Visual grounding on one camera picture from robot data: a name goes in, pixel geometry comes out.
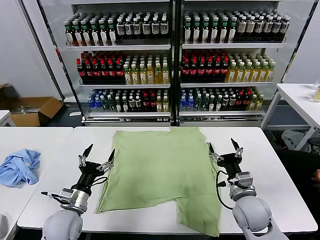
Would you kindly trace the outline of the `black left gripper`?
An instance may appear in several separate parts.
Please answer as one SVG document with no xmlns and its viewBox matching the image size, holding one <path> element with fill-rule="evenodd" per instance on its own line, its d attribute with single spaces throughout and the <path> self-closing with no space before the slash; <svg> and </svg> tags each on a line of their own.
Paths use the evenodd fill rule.
<svg viewBox="0 0 320 240">
<path fill-rule="evenodd" d="M 108 168 L 113 166 L 116 151 L 115 148 L 112 150 L 106 162 L 99 164 L 88 161 L 86 163 L 92 147 L 93 144 L 86 148 L 82 155 L 78 155 L 78 166 L 81 171 L 81 176 L 77 183 L 71 186 L 71 190 L 79 190 L 84 193 L 91 193 L 92 186 L 103 183 L 103 181 L 99 182 L 99 180 L 106 180 L 106 177 L 103 177 L 105 174 L 103 171 L 106 171 Z"/>
</svg>

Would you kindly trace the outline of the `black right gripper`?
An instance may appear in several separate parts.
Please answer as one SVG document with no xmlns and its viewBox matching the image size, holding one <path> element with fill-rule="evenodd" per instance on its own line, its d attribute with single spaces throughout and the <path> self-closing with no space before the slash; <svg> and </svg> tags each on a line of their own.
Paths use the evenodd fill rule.
<svg viewBox="0 0 320 240">
<path fill-rule="evenodd" d="M 239 144 L 231 138 L 232 145 L 235 149 L 235 153 L 228 153 L 224 155 L 219 155 L 214 151 L 214 148 L 210 142 L 208 142 L 209 146 L 209 156 L 217 162 L 219 167 L 225 169 L 228 180 L 234 179 L 237 173 L 241 173 L 242 170 L 240 168 L 240 163 L 242 162 L 242 155 L 244 148 L 240 147 Z"/>
</svg>

